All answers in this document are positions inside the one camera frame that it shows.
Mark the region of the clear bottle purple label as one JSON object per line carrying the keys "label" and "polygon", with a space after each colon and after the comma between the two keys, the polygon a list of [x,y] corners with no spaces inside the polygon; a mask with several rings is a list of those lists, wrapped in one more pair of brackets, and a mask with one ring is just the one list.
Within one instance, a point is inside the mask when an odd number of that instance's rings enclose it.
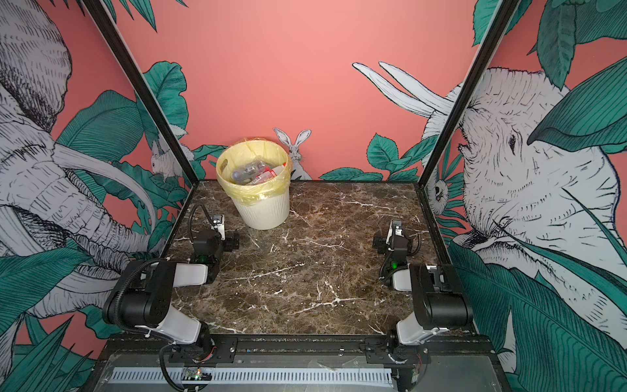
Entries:
{"label": "clear bottle purple label", "polygon": [[235,184],[246,185],[252,182],[257,176],[265,172],[269,168],[268,164],[256,160],[251,163],[247,163],[239,168],[236,168],[231,173],[231,180]]}

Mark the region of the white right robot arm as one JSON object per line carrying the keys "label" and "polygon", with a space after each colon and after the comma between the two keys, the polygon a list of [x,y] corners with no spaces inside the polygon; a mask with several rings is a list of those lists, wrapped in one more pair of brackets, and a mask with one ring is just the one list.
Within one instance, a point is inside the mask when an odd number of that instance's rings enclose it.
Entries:
{"label": "white right robot arm", "polygon": [[397,292],[411,293],[413,311],[373,348],[377,360],[387,364],[414,364],[421,360],[426,341],[473,323],[473,310],[454,266],[411,264],[418,247],[394,225],[387,235],[375,234],[372,247],[383,255],[379,279]]}

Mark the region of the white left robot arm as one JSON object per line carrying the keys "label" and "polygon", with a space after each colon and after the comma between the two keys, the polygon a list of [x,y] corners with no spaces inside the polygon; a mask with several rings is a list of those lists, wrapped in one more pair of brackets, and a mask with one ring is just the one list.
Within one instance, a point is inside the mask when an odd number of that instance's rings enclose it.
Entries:
{"label": "white left robot arm", "polygon": [[189,262],[158,258],[127,265],[102,310],[107,324],[127,333],[156,336],[170,344],[192,350],[196,361],[214,356],[217,348],[206,323],[191,318],[171,305],[178,287],[212,284],[220,272],[222,256],[239,249],[238,231],[221,235],[205,230],[193,241]]}

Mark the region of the white ribbed waste bin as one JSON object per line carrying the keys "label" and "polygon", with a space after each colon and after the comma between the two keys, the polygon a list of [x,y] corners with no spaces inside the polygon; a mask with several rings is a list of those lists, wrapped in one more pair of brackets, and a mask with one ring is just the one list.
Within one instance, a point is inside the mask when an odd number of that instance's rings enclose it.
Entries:
{"label": "white ribbed waste bin", "polygon": [[290,212],[289,191],[250,206],[233,203],[244,223],[255,230],[270,230],[281,225]]}

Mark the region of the yellow plastic bin liner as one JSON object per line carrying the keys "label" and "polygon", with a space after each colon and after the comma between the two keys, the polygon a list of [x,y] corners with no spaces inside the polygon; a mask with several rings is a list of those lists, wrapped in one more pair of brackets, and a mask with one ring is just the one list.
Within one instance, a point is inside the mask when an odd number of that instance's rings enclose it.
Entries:
{"label": "yellow plastic bin liner", "polygon": [[[233,183],[231,173],[247,163],[261,160],[269,168],[246,185]],[[217,180],[228,196],[241,205],[253,205],[289,191],[292,160],[272,141],[243,140],[225,150],[217,160]]]}

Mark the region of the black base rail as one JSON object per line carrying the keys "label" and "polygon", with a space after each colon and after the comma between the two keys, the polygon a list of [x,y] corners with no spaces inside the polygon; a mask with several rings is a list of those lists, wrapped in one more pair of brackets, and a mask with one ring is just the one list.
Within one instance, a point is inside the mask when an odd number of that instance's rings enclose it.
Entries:
{"label": "black base rail", "polygon": [[486,357],[498,362],[496,351],[486,336],[438,335],[416,346],[406,346],[389,335],[250,335],[205,333],[196,342],[179,343],[175,361],[193,364],[233,364],[243,356],[362,356],[368,364],[407,367],[430,364],[444,356]]}

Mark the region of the black right corner frame post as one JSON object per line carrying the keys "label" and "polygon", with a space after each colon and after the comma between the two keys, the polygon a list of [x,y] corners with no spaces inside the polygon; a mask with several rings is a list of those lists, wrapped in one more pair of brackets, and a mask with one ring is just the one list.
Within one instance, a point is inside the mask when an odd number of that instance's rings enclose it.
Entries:
{"label": "black right corner frame post", "polygon": [[491,19],[486,34],[483,37],[483,41],[479,46],[473,64],[471,65],[465,81],[461,86],[460,93],[454,102],[452,111],[447,116],[447,121],[445,122],[439,138],[437,139],[437,143],[432,151],[427,166],[418,181],[419,189],[426,188],[427,182],[437,166],[439,157],[446,149],[447,143],[452,137],[452,134],[455,130],[457,130],[461,117],[470,104],[470,99],[474,96],[475,91],[482,80],[483,73],[488,68],[491,59],[494,57],[501,39],[506,34],[506,30],[514,16],[514,13],[518,9],[518,6],[519,1],[499,1],[498,7]]}

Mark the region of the black corner frame post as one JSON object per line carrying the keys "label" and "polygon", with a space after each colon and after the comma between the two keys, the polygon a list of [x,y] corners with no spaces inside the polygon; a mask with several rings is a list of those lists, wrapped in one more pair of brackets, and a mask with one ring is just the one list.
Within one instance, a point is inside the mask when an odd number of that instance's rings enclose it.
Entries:
{"label": "black corner frame post", "polygon": [[170,147],[176,161],[181,165],[184,174],[190,180],[192,186],[197,186],[200,182],[199,178],[196,176],[194,169],[186,158],[179,141],[174,136],[167,117],[158,104],[143,73],[140,72],[137,62],[130,53],[122,36],[119,34],[117,27],[109,15],[108,9],[102,1],[86,0],[83,1],[83,4],[125,75],[131,82],[140,101],[145,106],[145,109],[147,109],[149,117],[153,120],[165,142]]}
{"label": "black corner frame post", "polygon": [[491,59],[494,57],[501,39],[506,34],[506,30],[514,16],[514,13],[518,9],[518,6],[519,1],[499,1],[498,7],[491,19],[486,34],[483,37],[483,41],[479,46],[473,64],[471,65],[465,81],[461,86],[460,93],[454,102],[452,111],[447,116],[447,121],[445,122],[439,138],[437,139],[437,143],[432,151],[427,166],[418,181],[419,189],[426,188],[427,182],[437,166],[439,157],[446,149],[447,143],[452,137],[452,134],[455,130],[457,130],[461,117],[470,104],[470,99],[474,96],[475,91],[482,80],[483,73],[488,68]]}

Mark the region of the black left corner frame post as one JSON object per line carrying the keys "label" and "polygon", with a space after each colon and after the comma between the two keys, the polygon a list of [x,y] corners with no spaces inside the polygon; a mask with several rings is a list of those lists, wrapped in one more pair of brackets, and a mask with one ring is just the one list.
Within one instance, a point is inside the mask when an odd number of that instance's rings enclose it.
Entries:
{"label": "black left corner frame post", "polygon": [[86,0],[83,1],[83,4],[125,75],[131,82],[140,101],[145,106],[145,109],[147,109],[149,117],[153,120],[165,142],[170,147],[176,161],[181,165],[184,174],[190,180],[192,186],[197,186],[200,182],[199,178],[196,176],[194,169],[186,158],[179,141],[174,136],[167,117],[158,104],[143,73],[140,72],[137,62],[130,53],[122,36],[119,34],[117,27],[109,15],[108,9],[102,1]]}

